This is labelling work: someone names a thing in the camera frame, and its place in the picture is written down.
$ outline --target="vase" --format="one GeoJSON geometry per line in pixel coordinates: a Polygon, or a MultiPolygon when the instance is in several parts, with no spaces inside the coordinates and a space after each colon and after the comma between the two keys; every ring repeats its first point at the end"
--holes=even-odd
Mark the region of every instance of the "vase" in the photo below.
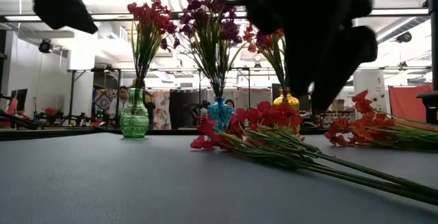
{"type": "Polygon", "coordinates": [[[224,97],[214,97],[214,104],[207,107],[208,117],[218,123],[216,128],[220,131],[227,129],[233,111],[234,108],[232,106],[225,104],[224,97]]]}
{"type": "Polygon", "coordinates": [[[143,89],[130,88],[128,106],[120,116],[120,129],[123,136],[125,138],[143,138],[148,128],[149,114],[143,104],[143,89]]]}
{"type": "MultiPolygon", "coordinates": [[[[292,108],[296,111],[297,114],[300,114],[300,101],[293,97],[290,94],[290,89],[286,88],[286,91],[284,92],[282,88],[280,90],[280,97],[277,97],[274,100],[274,105],[280,105],[282,103],[287,103],[292,106],[292,108]]],[[[296,135],[300,136],[300,126],[298,125],[296,127],[296,135]]]]}

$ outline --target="ceiling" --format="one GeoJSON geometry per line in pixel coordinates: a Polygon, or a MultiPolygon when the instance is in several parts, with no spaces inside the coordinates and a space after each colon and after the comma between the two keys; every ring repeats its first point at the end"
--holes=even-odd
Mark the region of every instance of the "ceiling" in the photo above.
{"type": "MultiPolygon", "coordinates": [[[[83,0],[87,9],[92,14],[101,13],[118,13],[126,12],[126,5],[131,2],[142,3],[149,0],[83,0]]],[[[425,0],[375,0],[375,8],[420,8],[425,0]]],[[[180,0],[162,0],[164,5],[167,5],[173,12],[182,11],[186,6],[180,0]]],[[[33,14],[32,0],[0,0],[0,15],[18,15],[18,14],[33,14]]],[[[357,20],[357,25],[370,26],[374,31],[379,33],[386,32],[391,25],[394,25],[398,17],[373,17],[360,18],[357,20]]],[[[107,62],[114,65],[119,65],[127,68],[132,68],[130,44],[127,40],[127,33],[131,27],[130,22],[113,21],[98,23],[99,38],[96,41],[95,47],[99,48],[96,55],[97,62],[107,62]]],[[[38,43],[41,35],[52,30],[44,23],[21,23],[21,38],[34,43],[38,43]]],[[[11,24],[10,27],[15,29],[18,24],[11,24]]],[[[67,32],[74,32],[71,28],[61,29],[63,34],[50,34],[55,46],[62,46],[65,49],[72,48],[75,44],[74,34],[67,35],[67,32]]],[[[409,30],[413,39],[411,42],[399,44],[397,42],[387,41],[379,45],[379,55],[377,61],[366,64],[364,66],[397,66],[402,61],[407,61],[409,66],[428,66],[430,65],[430,22],[422,23],[417,27],[409,30]]],[[[248,63],[248,58],[253,55],[245,52],[242,60],[237,64],[253,66],[253,63],[248,63]]],[[[192,67],[192,64],[182,59],[180,55],[166,53],[161,51],[158,59],[155,61],[157,67],[192,67]]]]}

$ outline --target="desk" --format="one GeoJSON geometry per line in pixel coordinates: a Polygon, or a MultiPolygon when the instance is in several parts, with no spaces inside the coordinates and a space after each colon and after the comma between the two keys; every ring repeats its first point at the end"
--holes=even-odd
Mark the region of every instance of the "desk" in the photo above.
{"type": "MultiPolygon", "coordinates": [[[[98,133],[0,142],[0,223],[438,223],[438,208],[316,175],[191,151],[193,136],[98,133]]],[[[334,148],[340,158],[438,186],[438,154],[334,148]]]]}

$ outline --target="table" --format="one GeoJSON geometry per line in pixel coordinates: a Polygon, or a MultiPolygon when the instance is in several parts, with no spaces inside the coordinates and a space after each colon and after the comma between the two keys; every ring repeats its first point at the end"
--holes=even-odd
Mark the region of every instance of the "table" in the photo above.
{"type": "MultiPolygon", "coordinates": [[[[361,186],[191,151],[193,136],[100,133],[0,142],[0,223],[438,223],[438,208],[361,186]]],[[[340,158],[438,186],[438,155],[334,148],[340,158]]]]}

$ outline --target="green vase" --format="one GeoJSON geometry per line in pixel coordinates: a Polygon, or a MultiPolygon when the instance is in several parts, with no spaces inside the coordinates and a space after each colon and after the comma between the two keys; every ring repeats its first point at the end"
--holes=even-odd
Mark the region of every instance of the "green vase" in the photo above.
{"type": "Polygon", "coordinates": [[[143,104],[143,89],[130,88],[129,104],[120,116],[120,129],[123,136],[125,138],[143,138],[148,128],[149,114],[143,104]]]}

